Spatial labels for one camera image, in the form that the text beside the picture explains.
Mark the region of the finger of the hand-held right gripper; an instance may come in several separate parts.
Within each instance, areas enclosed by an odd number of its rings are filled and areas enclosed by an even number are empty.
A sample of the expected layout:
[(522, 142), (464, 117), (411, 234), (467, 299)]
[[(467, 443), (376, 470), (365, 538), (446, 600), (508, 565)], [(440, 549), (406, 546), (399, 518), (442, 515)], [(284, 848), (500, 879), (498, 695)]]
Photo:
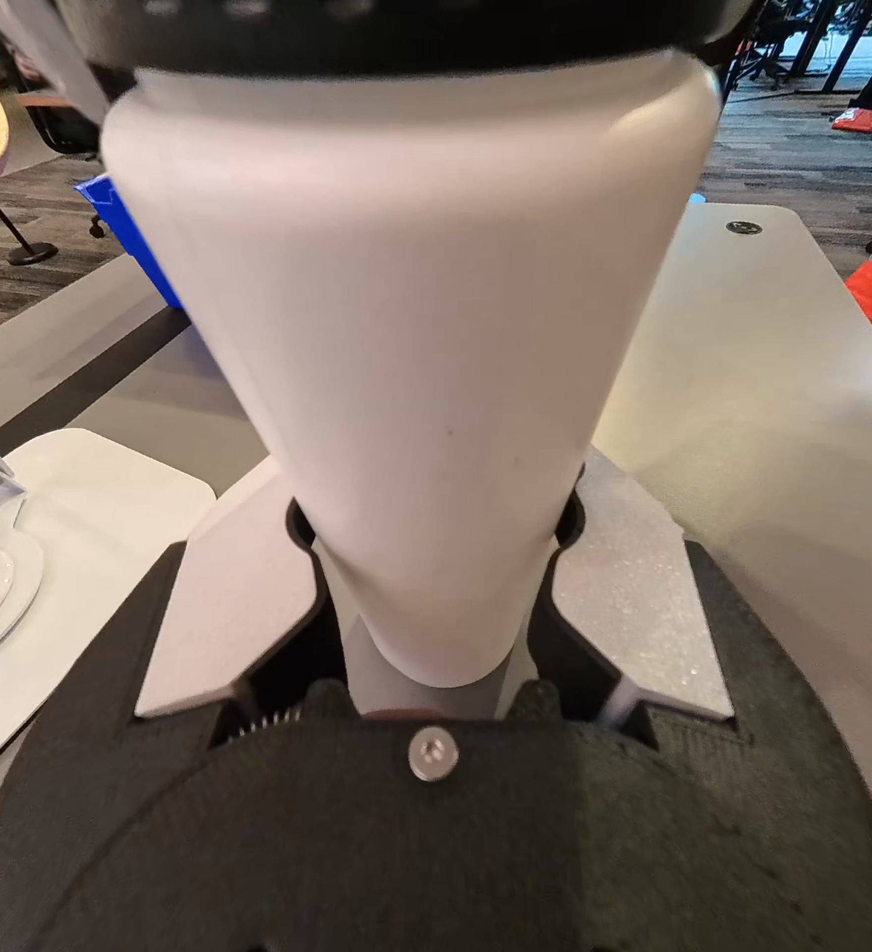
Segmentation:
[(73, 111), (102, 126), (117, 99), (112, 1), (0, 1), (0, 34)]

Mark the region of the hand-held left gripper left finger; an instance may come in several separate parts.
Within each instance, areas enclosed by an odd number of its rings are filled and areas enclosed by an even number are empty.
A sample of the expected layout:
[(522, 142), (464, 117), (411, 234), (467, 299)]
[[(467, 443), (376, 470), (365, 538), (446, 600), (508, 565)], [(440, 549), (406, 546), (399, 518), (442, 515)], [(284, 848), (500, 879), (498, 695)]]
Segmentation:
[(191, 530), (159, 625), (137, 718), (236, 697), (325, 595), (310, 524), (287, 475), (264, 459)]

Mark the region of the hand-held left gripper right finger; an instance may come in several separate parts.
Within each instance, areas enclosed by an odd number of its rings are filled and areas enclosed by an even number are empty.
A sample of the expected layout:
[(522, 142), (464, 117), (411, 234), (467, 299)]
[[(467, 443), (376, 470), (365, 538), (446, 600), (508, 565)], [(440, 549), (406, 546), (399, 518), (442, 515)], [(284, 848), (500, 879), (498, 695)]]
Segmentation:
[(532, 660), (564, 720), (627, 724), (640, 704), (734, 717), (682, 529), (589, 451), (532, 610)]

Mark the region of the blue plastic bin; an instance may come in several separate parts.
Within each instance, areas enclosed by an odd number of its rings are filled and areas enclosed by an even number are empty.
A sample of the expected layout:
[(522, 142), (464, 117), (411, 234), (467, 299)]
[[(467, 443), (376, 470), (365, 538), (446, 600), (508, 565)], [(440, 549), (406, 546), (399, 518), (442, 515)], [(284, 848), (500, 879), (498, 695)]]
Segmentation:
[(85, 198), (99, 222), (108, 227), (125, 253), (132, 256), (139, 267), (142, 268), (166, 305), (182, 309), (181, 302), (145, 242), (143, 234), (135, 224), (109, 174), (100, 174), (73, 184), (72, 187)]

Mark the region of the black bottle lid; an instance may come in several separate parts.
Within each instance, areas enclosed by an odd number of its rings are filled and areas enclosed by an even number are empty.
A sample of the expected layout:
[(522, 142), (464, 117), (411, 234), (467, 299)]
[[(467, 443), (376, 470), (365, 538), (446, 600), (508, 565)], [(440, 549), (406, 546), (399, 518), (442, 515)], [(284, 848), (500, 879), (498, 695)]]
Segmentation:
[(64, 1), (85, 58), (114, 69), (272, 78), (466, 75), (694, 52), (751, 2)]

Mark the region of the white bottle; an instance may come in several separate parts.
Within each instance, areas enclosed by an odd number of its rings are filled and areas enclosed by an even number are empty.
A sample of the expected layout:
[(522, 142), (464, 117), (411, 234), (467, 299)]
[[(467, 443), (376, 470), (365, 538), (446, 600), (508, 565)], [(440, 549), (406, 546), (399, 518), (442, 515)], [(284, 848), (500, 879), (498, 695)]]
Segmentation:
[(386, 660), (508, 654), (720, 116), (697, 58), (141, 70), (106, 168)]

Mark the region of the black round base pole stand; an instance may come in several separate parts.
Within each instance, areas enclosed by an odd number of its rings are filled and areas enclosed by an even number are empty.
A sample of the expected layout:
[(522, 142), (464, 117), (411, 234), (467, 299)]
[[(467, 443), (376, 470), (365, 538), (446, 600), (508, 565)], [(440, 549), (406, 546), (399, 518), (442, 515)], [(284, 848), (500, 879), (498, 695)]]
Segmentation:
[(46, 242), (31, 242), (18, 229), (0, 207), (0, 222), (15, 239), (16, 246), (7, 255), (8, 263), (15, 268), (32, 267), (55, 258), (59, 249)]

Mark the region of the wooden top desk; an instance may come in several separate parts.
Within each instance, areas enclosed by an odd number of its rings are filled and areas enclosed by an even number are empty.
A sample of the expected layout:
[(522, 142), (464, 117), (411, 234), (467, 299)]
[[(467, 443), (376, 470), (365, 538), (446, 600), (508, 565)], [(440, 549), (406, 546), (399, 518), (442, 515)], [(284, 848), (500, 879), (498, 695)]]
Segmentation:
[(782, 14), (769, 25), (763, 22), (765, 54), (760, 74), (779, 90), (790, 80), (818, 73), (810, 69), (823, 40), (834, 35), (845, 42), (832, 66), (823, 74), (821, 91), (838, 85), (859, 41), (872, 36), (872, 1), (783, 2)]

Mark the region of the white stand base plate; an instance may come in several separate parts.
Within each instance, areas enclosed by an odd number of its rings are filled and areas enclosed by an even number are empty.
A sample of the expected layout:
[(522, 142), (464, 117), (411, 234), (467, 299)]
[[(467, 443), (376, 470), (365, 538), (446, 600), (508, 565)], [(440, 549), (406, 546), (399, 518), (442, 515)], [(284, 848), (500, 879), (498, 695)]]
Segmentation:
[(27, 489), (18, 524), (46, 561), (33, 603), (0, 644), (0, 755), (215, 502), (205, 482), (84, 429), (36, 437), (4, 460)]

